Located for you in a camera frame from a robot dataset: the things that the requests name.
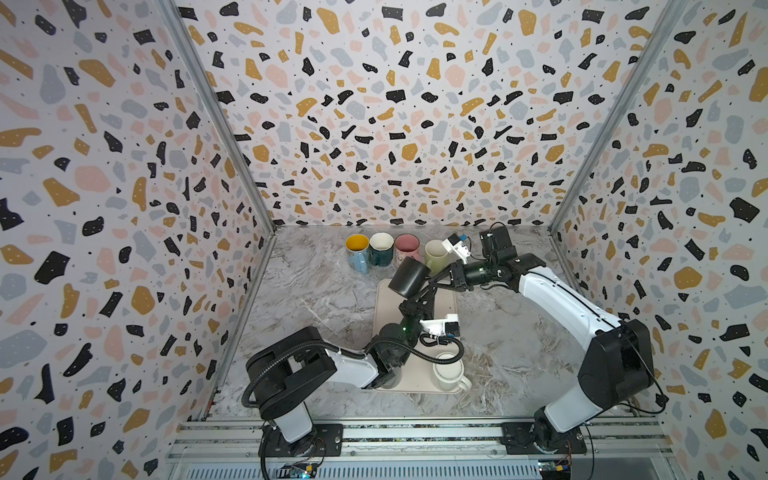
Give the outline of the light green mug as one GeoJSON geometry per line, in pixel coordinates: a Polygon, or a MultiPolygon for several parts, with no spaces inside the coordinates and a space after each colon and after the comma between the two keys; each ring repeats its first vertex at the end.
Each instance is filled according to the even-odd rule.
{"type": "Polygon", "coordinates": [[[425,262],[432,275],[442,271],[452,259],[452,254],[443,246],[441,240],[430,240],[425,245],[425,262]]]}

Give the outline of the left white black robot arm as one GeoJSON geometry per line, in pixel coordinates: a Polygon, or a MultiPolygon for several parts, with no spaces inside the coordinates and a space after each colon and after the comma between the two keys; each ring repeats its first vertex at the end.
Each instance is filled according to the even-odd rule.
{"type": "Polygon", "coordinates": [[[361,350],[336,346],[315,327],[305,327],[254,354],[246,364],[249,382],[241,404],[256,409],[292,448],[314,440],[316,429],[306,399],[328,382],[361,389],[399,383],[402,368],[417,354],[423,320],[434,313],[434,298],[413,296],[399,306],[403,318],[384,325],[361,350]]]}

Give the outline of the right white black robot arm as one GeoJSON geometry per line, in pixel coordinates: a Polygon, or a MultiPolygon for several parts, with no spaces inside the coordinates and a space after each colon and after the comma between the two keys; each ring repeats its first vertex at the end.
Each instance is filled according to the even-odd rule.
{"type": "Polygon", "coordinates": [[[518,253],[505,226],[482,232],[480,240],[482,257],[475,261],[463,237],[452,234],[442,241],[458,257],[444,269],[450,287],[512,290],[541,307],[584,350],[575,385],[534,414],[529,442],[538,450],[557,451],[581,425],[657,384],[650,332],[642,322],[608,313],[561,281],[539,257],[518,253]]]}

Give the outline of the pink ghost pattern mug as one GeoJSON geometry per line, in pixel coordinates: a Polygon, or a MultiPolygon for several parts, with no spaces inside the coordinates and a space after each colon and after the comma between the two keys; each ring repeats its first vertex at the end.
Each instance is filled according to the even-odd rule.
{"type": "Polygon", "coordinates": [[[413,258],[416,261],[420,261],[420,246],[421,242],[416,235],[410,233],[398,235],[394,241],[395,265],[399,266],[406,258],[413,258]]]}

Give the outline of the dark teal mug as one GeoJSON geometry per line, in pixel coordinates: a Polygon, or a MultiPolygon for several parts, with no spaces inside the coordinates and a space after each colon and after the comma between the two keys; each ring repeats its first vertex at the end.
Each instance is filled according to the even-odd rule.
{"type": "Polygon", "coordinates": [[[374,267],[388,267],[394,258],[394,237],[385,232],[373,234],[369,239],[369,261],[374,267]]]}

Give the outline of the light blue butterfly mug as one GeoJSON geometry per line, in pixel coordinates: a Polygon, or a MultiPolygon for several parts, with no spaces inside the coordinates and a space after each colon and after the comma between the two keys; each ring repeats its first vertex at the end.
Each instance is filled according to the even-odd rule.
{"type": "Polygon", "coordinates": [[[361,274],[367,274],[369,270],[368,247],[369,239],[363,234],[353,234],[345,240],[348,264],[361,274]]]}

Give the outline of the grey mug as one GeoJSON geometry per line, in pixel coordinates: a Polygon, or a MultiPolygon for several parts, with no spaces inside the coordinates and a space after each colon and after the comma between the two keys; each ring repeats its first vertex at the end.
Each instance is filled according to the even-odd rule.
{"type": "Polygon", "coordinates": [[[402,378],[402,369],[397,368],[390,372],[388,372],[384,377],[383,380],[379,383],[377,386],[377,389],[379,390],[391,390],[394,389],[401,381],[402,378]]]}

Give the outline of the black mug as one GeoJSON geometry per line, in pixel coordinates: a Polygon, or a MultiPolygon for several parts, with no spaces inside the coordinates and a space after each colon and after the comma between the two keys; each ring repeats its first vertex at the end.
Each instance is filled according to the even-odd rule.
{"type": "Polygon", "coordinates": [[[413,257],[405,257],[390,280],[389,289],[403,298],[417,294],[430,275],[430,269],[413,257]]]}

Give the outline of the white mug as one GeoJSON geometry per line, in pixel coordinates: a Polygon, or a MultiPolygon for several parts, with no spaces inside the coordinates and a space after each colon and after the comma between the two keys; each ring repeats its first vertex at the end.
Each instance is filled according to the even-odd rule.
{"type": "Polygon", "coordinates": [[[468,391],[473,387],[471,380],[465,375],[464,364],[456,360],[450,364],[432,364],[432,380],[440,392],[458,393],[468,391]]]}

